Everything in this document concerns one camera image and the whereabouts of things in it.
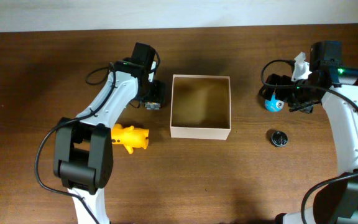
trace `black round object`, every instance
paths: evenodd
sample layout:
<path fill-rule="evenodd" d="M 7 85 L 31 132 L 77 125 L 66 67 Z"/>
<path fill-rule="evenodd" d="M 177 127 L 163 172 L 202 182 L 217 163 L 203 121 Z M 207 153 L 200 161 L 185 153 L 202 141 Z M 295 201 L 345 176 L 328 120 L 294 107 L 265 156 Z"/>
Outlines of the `black round object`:
<path fill-rule="evenodd" d="M 283 147 L 287 144 L 288 137 L 282 131 L 276 131 L 272 134 L 272 143 L 276 147 Z"/>

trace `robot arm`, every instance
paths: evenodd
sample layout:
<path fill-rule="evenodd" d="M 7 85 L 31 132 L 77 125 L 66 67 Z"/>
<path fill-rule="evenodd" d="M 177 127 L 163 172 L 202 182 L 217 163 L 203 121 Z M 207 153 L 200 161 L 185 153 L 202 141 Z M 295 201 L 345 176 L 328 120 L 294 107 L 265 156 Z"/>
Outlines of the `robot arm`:
<path fill-rule="evenodd" d="M 339 42 L 312 45 L 310 68 L 304 59 L 305 54 L 301 53 L 296 62 L 279 60 L 294 68 L 293 76 L 269 76 L 267 83 L 270 85 L 262 87 L 260 95 L 270 100 L 275 94 L 276 99 L 288 103 L 290 111 L 305 113 L 312 113 L 313 105 L 321 103 L 333 131 L 338 173 L 348 177 L 358 172 L 358 111 L 333 93 L 350 99 L 358 107 L 358 69 L 344 68 Z M 303 223 L 300 212 L 277 218 L 277 223 Z M 309 224 L 358 223 L 358 175 L 331 182 L 318 192 L 313 208 L 305 210 L 305 219 Z"/>
<path fill-rule="evenodd" d="M 158 109 L 164 101 L 165 85 L 154 80 L 159 65 L 153 61 L 155 50 L 136 43 L 131 58 L 111 64 L 111 72 L 92 103 L 79 113 L 79 122 L 60 128 L 56 134 L 53 172 L 74 198 L 78 223 L 109 223 L 104 204 L 104 187 L 113 167 L 111 128 L 127 104 L 135 99 Z M 88 141 L 89 151 L 75 144 Z"/>

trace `white wall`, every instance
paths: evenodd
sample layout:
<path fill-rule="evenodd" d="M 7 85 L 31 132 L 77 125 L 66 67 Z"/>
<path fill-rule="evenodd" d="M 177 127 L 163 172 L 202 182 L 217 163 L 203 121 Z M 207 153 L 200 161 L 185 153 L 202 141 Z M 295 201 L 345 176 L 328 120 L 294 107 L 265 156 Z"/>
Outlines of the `white wall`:
<path fill-rule="evenodd" d="M 0 0 L 0 32 L 357 22 L 358 0 Z"/>

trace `blue ball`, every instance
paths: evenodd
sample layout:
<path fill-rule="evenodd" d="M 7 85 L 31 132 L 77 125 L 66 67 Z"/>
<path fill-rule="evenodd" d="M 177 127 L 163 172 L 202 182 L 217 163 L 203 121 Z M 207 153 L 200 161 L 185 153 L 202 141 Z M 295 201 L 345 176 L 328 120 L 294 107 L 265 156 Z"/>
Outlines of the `blue ball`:
<path fill-rule="evenodd" d="M 273 93 L 272 100 L 265 100 L 265 107 L 270 112 L 279 112 L 284 107 L 284 102 L 276 100 L 275 96 Z"/>

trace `wooden table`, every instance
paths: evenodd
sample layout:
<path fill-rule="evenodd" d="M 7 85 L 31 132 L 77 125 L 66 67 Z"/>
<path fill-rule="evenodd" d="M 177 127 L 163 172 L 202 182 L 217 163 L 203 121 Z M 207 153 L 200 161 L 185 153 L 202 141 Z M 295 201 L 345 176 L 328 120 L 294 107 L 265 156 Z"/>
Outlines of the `wooden table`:
<path fill-rule="evenodd" d="M 232 131 L 227 141 L 172 139 L 169 104 L 125 109 L 119 122 L 150 129 L 150 145 L 133 155 L 114 147 L 106 186 L 111 221 L 262 223 L 299 211 L 311 186 L 336 175 L 328 118 L 321 106 L 313 114 L 270 113 L 257 92 L 267 62 L 309 56 L 320 40 L 340 40 L 343 61 L 358 68 L 358 24 L 0 34 L 0 223 L 76 223 L 72 199 L 35 181 L 37 147 L 62 116 L 74 117 L 101 89 L 87 85 L 85 75 L 130 56 L 137 41 L 160 53 L 156 78 L 167 83 L 168 103 L 173 74 L 230 76 Z M 272 65 L 272 72 L 291 74 L 285 65 Z M 288 145 L 274 148 L 269 129 L 286 132 Z M 54 137 L 40 175 L 64 190 L 52 172 L 53 145 Z"/>

